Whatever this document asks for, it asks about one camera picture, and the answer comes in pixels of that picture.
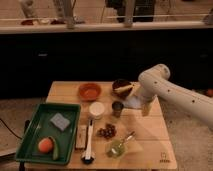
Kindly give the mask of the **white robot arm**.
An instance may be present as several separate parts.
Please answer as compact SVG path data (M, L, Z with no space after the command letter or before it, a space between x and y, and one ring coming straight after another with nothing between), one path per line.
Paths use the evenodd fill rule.
M139 89L136 96L143 104L155 95L174 103L213 129L213 99L188 90L169 81L170 70L165 64L158 64L139 74Z

